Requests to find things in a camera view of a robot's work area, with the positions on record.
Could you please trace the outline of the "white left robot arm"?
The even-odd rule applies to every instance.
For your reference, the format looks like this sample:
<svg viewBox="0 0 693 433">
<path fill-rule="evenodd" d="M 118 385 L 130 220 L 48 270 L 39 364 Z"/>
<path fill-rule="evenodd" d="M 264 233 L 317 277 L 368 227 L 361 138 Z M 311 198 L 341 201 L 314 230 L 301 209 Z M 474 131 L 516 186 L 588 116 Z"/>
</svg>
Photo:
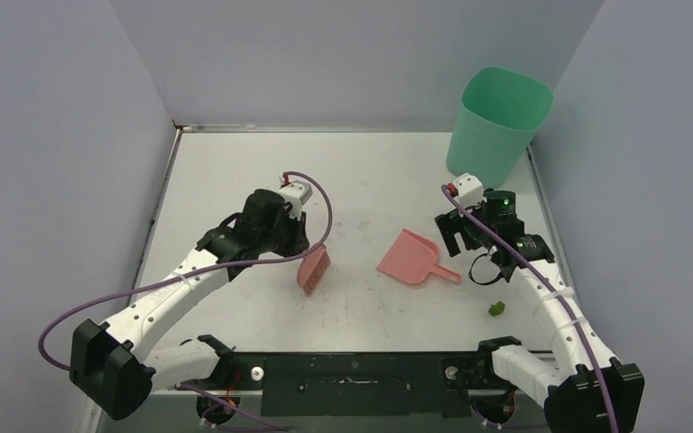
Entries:
<svg viewBox="0 0 693 433">
<path fill-rule="evenodd" d="M 231 282 L 264 253 L 299 258 L 310 247 L 303 205 L 306 182 L 257 189 L 240 212 L 208 230 L 162 285 L 97 324 L 87 319 L 73 332 L 69 378 L 111 419 L 124 419 L 151 392 L 200 379 L 226 386 L 228 347 L 201 336 L 181 348 L 155 350 L 158 341 L 213 290 Z"/>
</svg>

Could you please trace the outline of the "pink plastic dustpan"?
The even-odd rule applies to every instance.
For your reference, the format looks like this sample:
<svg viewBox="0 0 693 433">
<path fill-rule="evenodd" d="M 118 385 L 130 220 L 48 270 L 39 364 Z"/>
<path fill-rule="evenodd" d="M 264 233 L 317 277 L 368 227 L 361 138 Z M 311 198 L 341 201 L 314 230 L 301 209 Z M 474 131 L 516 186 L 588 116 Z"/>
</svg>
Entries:
<svg viewBox="0 0 693 433">
<path fill-rule="evenodd" d="M 376 266 L 376 270 L 402 283 L 418 286 L 430 275 L 459 284 L 460 274 L 439 264 L 440 249 L 430 239 L 403 229 Z"/>
</svg>

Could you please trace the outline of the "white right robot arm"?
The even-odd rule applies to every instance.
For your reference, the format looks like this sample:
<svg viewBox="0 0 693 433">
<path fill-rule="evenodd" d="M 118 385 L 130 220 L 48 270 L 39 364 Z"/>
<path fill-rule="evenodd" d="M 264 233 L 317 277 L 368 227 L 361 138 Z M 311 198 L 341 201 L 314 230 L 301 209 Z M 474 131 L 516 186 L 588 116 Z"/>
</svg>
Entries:
<svg viewBox="0 0 693 433">
<path fill-rule="evenodd" d="M 503 380 L 530 396 L 552 432 L 632 432 L 645 380 L 636 364 L 624 364 L 592 328 L 562 278 L 548 243 L 528 234 L 516 215 L 511 191 L 441 188 L 453 210 L 435 223 L 450 256 L 485 250 L 498 277 L 515 288 L 550 344 L 549 365 L 512 337 L 483 341 L 487 354 L 474 362 L 487 387 Z"/>
</svg>

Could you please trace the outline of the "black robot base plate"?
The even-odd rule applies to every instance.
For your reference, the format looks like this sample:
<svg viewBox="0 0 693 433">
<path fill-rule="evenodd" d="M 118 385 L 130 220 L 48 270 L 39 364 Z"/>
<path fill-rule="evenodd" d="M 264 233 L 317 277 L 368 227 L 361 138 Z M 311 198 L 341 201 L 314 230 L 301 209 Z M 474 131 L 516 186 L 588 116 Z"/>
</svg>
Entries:
<svg viewBox="0 0 693 433">
<path fill-rule="evenodd" d="M 239 352 L 192 384 L 260 392 L 264 417 L 465 417 L 470 401 L 495 405 L 513 389 L 478 352 Z"/>
</svg>

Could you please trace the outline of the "pink hand brush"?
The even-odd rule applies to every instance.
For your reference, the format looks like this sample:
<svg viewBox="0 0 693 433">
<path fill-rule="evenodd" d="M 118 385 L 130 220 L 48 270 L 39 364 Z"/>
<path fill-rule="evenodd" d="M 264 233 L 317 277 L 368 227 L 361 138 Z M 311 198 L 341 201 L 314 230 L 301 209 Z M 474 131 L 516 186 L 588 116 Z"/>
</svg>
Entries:
<svg viewBox="0 0 693 433">
<path fill-rule="evenodd" d="M 305 256 L 297 271 L 297 284 L 306 296 L 311 296 L 330 265 L 328 248 L 321 245 Z"/>
</svg>

